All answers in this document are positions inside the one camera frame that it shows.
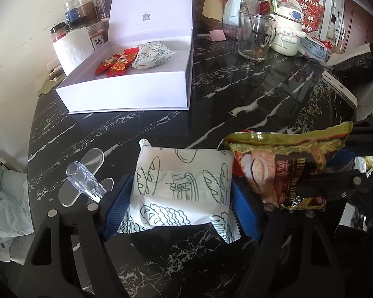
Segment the green brown cereal packet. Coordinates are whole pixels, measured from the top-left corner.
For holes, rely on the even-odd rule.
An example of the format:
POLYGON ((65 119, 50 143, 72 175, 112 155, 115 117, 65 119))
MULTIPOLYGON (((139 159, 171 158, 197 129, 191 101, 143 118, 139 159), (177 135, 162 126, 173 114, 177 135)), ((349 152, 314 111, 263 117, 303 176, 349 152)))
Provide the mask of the green brown cereal packet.
POLYGON ((321 210, 324 196, 297 193, 301 178, 326 172, 326 165, 346 143, 351 122, 325 130, 288 135, 244 131, 221 143, 229 149, 253 191, 263 203, 289 210, 321 210))

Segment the clear acrylic toy plane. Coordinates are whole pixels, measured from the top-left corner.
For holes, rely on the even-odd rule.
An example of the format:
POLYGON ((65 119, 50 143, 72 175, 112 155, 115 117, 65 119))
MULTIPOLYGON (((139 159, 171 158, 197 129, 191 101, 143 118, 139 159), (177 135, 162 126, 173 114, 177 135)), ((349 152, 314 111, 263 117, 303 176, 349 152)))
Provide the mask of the clear acrylic toy plane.
POLYGON ((66 180, 58 192, 58 200, 63 207, 73 206, 82 194, 92 202, 99 202, 113 189, 112 178, 99 182, 95 177, 104 159, 103 151, 93 148, 80 161, 73 161, 68 165, 66 180))

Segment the white bread packet baguette print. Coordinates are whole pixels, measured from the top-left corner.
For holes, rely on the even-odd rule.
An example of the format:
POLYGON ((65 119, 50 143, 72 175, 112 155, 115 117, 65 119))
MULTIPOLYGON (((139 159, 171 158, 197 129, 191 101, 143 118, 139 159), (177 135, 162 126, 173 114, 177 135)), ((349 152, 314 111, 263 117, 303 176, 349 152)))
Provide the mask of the white bread packet baguette print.
POLYGON ((210 223, 227 244, 240 239, 231 206, 231 151, 152 147, 146 139, 139 146, 119 233, 210 223))

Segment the small red candy packet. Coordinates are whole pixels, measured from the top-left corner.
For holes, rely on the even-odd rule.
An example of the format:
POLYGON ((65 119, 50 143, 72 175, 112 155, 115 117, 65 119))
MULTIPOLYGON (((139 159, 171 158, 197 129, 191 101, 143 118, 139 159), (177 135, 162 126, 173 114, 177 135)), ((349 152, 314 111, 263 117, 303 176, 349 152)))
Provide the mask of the small red candy packet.
POLYGON ((103 72, 107 71, 115 64, 115 62, 117 62, 119 58, 120 58, 119 54, 113 54, 112 56, 105 59, 98 65, 98 67, 95 70, 95 74, 100 75, 103 72))

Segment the large red candy packet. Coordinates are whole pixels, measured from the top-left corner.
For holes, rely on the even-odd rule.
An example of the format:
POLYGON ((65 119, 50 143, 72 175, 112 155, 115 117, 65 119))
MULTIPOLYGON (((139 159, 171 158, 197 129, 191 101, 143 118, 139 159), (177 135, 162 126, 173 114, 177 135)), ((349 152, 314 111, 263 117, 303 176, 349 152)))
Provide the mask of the large red candy packet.
POLYGON ((120 58, 115 62, 115 64, 107 71, 107 77, 117 77, 125 75, 127 69, 131 66, 137 57, 139 47, 128 48, 123 50, 120 58))

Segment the white bread packet doughnut print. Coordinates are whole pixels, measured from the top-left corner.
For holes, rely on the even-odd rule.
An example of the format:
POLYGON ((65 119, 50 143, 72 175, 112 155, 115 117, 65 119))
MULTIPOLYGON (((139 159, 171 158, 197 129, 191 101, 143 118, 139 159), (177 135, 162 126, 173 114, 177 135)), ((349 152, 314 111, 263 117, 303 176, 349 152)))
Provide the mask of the white bread packet doughnut print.
POLYGON ((165 64, 175 51, 170 50, 165 44, 159 41, 146 42, 138 45, 139 51, 131 64, 134 69, 150 69, 165 64))

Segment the light blue down jacket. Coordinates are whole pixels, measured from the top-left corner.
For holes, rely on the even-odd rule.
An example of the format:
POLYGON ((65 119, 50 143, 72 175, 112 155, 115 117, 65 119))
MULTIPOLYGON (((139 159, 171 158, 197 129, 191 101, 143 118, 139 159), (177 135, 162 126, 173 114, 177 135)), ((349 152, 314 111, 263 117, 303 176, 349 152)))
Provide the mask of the light blue down jacket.
POLYGON ((0 262, 23 265, 34 237, 27 175, 0 164, 0 262))

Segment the blue face mask packet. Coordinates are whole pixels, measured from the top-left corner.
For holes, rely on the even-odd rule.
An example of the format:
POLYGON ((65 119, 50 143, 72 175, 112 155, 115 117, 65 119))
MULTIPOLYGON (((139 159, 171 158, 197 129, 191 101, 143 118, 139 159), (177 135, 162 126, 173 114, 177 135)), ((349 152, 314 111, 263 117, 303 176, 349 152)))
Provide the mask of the blue face mask packet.
POLYGON ((298 52, 307 59, 322 63, 326 62, 328 58, 327 47, 322 42, 309 36, 300 39, 298 52))

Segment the white cartoon dog bottle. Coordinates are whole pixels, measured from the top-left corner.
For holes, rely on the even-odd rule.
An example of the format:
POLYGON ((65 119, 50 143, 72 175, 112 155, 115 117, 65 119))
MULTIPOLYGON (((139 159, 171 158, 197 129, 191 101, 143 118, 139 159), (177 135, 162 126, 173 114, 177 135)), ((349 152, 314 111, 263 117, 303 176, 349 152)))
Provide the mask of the white cartoon dog bottle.
POLYGON ((273 8, 276 35, 271 48, 287 57, 296 56, 300 41, 307 35, 302 29, 302 8, 296 0, 273 0, 273 8))

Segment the red northeast paper bag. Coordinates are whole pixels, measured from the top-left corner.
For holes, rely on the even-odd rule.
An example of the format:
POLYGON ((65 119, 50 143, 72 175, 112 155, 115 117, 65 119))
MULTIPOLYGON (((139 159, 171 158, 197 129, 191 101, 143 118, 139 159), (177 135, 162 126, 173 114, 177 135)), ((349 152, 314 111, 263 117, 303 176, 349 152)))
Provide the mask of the red northeast paper bag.
POLYGON ((295 0, 299 3, 302 13, 302 29, 307 32, 318 32, 324 16, 324 7, 320 0, 295 0))

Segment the clear glass mug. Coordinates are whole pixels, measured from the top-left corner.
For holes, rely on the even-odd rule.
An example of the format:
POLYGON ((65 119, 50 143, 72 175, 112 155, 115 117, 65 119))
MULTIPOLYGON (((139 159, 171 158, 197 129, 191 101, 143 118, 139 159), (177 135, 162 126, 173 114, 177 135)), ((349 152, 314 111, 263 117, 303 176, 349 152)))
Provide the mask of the clear glass mug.
POLYGON ((271 16, 239 12, 238 53, 251 61, 263 61, 276 37, 277 22, 271 16))

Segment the pink sticky note pad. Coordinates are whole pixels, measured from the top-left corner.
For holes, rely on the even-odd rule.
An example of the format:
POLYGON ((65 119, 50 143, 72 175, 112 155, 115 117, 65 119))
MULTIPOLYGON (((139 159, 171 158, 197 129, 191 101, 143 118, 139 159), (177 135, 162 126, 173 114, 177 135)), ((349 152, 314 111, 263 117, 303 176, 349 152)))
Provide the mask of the pink sticky note pad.
POLYGON ((210 30, 209 39, 212 42, 221 42, 221 41, 226 41, 226 36, 223 30, 210 30))

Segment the green coaster mat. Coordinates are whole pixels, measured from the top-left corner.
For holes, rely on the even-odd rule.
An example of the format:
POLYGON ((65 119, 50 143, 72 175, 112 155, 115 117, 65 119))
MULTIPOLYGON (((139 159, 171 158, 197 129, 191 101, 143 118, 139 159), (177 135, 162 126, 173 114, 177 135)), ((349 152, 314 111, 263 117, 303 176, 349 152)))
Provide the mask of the green coaster mat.
POLYGON ((38 97, 40 97, 41 95, 49 94, 49 92, 51 92, 55 87, 57 87, 62 81, 63 78, 59 77, 46 80, 42 87, 38 90, 38 97))

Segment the white power bank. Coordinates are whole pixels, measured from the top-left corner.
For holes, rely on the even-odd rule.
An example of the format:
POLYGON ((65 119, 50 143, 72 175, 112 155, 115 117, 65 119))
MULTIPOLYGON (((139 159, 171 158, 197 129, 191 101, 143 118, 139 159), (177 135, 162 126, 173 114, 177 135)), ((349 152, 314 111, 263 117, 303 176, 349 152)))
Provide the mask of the white power bank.
POLYGON ((49 80, 56 80, 64 73, 62 65, 60 63, 50 63, 47 65, 47 69, 49 80))

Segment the white open gift box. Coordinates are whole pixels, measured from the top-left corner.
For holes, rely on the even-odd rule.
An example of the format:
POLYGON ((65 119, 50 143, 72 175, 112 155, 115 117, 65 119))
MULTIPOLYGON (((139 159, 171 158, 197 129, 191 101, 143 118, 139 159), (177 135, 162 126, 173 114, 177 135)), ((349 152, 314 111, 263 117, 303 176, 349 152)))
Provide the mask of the white open gift box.
POLYGON ((71 114, 188 110, 192 0, 112 0, 108 41, 56 89, 71 114))

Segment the white paper towel roll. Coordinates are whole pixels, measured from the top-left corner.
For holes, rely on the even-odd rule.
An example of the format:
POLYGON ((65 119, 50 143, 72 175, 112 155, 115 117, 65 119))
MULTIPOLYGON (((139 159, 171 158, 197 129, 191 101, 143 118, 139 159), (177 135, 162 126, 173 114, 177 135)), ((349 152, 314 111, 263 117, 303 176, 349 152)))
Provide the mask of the white paper towel roll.
POLYGON ((53 47, 67 76, 94 52, 86 27, 73 30, 66 34, 54 42, 53 47))

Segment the orange peel plastic jar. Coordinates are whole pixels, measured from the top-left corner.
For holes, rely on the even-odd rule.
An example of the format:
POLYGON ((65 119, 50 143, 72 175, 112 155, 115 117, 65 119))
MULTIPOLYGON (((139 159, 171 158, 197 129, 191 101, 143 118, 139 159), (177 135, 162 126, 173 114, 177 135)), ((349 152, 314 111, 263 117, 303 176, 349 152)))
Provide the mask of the orange peel plastic jar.
POLYGON ((86 28, 94 50, 97 50, 108 41, 107 30, 102 21, 90 24, 86 28))

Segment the red label spice jar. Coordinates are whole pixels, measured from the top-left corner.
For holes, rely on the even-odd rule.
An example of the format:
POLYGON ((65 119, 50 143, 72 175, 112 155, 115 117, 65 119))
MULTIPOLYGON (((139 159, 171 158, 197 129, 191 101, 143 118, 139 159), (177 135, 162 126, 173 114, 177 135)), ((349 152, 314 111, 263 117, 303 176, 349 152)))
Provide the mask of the red label spice jar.
POLYGON ((52 42, 56 42, 66 35, 66 22, 60 22, 50 28, 52 42))

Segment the green label black-lid jar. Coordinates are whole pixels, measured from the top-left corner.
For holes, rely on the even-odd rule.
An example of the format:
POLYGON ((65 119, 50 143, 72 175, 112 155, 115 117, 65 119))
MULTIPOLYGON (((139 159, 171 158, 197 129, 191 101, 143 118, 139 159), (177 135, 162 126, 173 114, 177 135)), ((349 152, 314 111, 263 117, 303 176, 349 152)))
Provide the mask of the green label black-lid jar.
POLYGON ((89 19, 87 16, 83 16, 81 18, 78 18, 72 22, 69 22, 66 26, 65 26, 65 30, 66 32, 71 32, 72 30, 77 30, 77 29, 80 29, 80 28, 83 28, 83 27, 88 27, 94 23, 96 23, 97 20, 91 20, 89 19))

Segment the blue label plastic jar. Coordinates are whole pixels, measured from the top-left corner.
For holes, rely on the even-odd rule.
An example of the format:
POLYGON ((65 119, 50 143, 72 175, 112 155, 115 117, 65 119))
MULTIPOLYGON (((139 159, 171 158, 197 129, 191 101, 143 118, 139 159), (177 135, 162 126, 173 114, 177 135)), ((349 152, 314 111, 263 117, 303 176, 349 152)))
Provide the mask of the blue label plastic jar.
POLYGON ((71 22, 74 22, 80 18, 78 6, 79 2, 77 0, 72 0, 64 4, 64 15, 67 24, 70 24, 71 22))

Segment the brown label plastic jar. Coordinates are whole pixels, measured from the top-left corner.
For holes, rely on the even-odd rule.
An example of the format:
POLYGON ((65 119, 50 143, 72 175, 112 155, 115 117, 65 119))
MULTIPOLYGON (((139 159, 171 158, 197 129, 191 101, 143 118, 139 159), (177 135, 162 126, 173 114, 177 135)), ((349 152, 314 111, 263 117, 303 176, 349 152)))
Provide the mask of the brown label plastic jar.
POLYGON ((85 18, 88 22, 97 20, 94 0, 77 0, 77 9, 80 18, 85 18))

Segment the dark label plastic jar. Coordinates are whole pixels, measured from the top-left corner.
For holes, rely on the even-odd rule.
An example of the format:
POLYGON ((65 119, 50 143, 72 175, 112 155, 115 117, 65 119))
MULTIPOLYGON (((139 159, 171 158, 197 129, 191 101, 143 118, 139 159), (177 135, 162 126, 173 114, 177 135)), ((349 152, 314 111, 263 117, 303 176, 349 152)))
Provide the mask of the dark label plastic jar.
POLYGON ((97 12, 101 20, 110 17, 112 0, 95 0, 97 12))

